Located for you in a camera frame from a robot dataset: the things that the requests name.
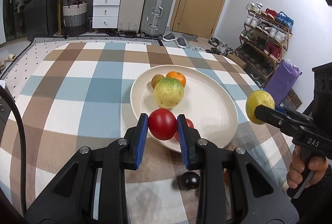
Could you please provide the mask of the silver grey suitcase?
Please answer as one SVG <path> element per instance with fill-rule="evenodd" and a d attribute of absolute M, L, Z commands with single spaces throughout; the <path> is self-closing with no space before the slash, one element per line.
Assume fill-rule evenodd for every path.
<path fill-rule="evenodd" d="M 161 40 L 167 28 L 173 0 L 145 0 L 140 33 Z"/>

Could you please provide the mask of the beige suitcase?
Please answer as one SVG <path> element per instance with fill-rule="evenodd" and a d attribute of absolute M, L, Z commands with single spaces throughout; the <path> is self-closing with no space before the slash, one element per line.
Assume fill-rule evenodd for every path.
<path fill-rule="evenodd" d="M 139 32 L 144 2 L 145 0 L 120 0 L 118 31 Z"/>

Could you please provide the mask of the large yellow-green guava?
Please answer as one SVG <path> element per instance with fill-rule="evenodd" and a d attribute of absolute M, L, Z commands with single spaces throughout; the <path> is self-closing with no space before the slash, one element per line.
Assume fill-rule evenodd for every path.
<path fill-rule="evenodd" d="M 173 109 L 181 103 L 183 97 L 184 88 L 177 79 L 162 79 L 154 87 L 154 99 L 161 108 Z"/>

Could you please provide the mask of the purple bag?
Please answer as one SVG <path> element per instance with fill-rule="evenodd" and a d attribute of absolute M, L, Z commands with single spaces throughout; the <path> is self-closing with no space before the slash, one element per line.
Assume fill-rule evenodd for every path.
<path fill-rule="evenodd" d="M 302 71 L 296 65 L 293 65 L 289 59 L 283 59 L 264 90 L 273 97 L 275 104 L 279 105 L 300 75 Z"/>

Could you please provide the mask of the checkered tablecloth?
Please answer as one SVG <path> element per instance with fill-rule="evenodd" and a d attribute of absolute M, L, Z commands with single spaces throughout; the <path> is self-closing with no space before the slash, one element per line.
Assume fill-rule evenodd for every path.
<path fill-rule="evenodd" d="M 26 135 L 27 207 L 79 148 L 106 147 L 136 126 L 131 86 L 140 74 L 158 65 L 190 67 L 218 82 L 233 99 L 238 114 L 239 125 L 228 149 L 241 146 L 248 150 L 286 191 L 294 148 L 291 138 L 274 127 L 249 122 L 245 102 L 258 87 L 235 62 L 190 48 L 70 43 L 47 55 L 20 92 L 12 94 Z M 181 154 L 148 138 L 139 170 L 126 172 L 131 223 L 195 223 L 195 190 L 178 190 L 174 181 L 184 172 Z M 22 214 L 20 143 L 12 113 L 1 137 L 1 189 Z"/>

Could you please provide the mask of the tan longan fruit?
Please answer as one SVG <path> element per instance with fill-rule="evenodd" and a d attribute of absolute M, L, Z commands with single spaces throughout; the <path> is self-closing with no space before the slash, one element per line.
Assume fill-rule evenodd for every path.
<path fill-rule="evenodd" d="M 157 75 L 155 75 L 155 76 L 152 78 L 152 80 L 151 80 L 151 86 L 152 86 L 152 88 L 154 89 L 155 86 L 157 85 L 157 83 L 158 83 L 159 81 L 163 80 L 163 79 L 165 79 L 165 77 L 164 77 L 163 75 L 161 75 L 161 74 L 157 74 Z"/>

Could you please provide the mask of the cream round plate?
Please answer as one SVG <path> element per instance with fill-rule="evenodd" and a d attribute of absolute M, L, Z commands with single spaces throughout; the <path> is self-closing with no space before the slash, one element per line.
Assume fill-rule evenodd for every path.
<path fill-rule="evenodd" d="M 136 118 L 141 113 L 150 114 L 158 109 L 153 97 L 151 80 L 157 74 L 165 75 L 179 71 L 186 78 L 184 97 L 171 112 L 184 114 L 205 138 L 220 148 L 226 147 L 236 134 L 238 115 L 235 104 L 228 92 L 214 79 L 193 68 L 177 65 L 152 67 L 133 82 L 130 91 L 132 111 Z"/>

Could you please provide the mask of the woven laundry basket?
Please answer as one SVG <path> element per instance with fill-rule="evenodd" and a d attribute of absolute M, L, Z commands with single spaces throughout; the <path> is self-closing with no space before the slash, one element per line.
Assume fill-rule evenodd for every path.
<path fill-rule="evenodd" d="M 71 1 L 62 7 L 63 25 L 67 36 L 77 36 L 87 32 L 87 8 L 87 2 L 80 0 Z"/>

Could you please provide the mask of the wooden shoe rack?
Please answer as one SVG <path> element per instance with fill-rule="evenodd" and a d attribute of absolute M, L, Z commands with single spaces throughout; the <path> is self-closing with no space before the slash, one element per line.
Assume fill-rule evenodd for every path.
<path fill-rule="evenodd" d="M 263 88 L 288 50 L 294 20 L 283 11 L 264 9 L 262 3 L 248 3 L 246 10 L 248 15 L 235 54 L 246 64 L 248 75 Z"/>

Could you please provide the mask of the dark purple plum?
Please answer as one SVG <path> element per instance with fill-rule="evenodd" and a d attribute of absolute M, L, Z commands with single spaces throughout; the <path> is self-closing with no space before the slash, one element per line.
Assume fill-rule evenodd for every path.
<path fill-rule="evenodd" d="M 200 186 L 200 176 L 196 172 L 186 172 L 179 176 L 178 185 L 182 190 L 197 189 Z"/>

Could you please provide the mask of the orange tangerine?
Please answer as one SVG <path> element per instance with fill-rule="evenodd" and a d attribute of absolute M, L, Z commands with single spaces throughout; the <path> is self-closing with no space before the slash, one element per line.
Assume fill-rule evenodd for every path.
<path fill-rule="evenodd" d="M 227 186 L 229 186 L 229 176 L 228 176 L 228 171 L 227 169 L 224 169 L 223 171 L 223 176 L 224 176 L 224 182 Z"/>
<path fill-rule="evenodd" d="M 176 79 L 179 82 L 181 82 L 181 84 L 182 84 L 183 87 L 186 86 L 186 78 L 185 78 L 185 76 L 181 72 L 170 71 L 169 73 L 167 73 L 166 78 Z"/>

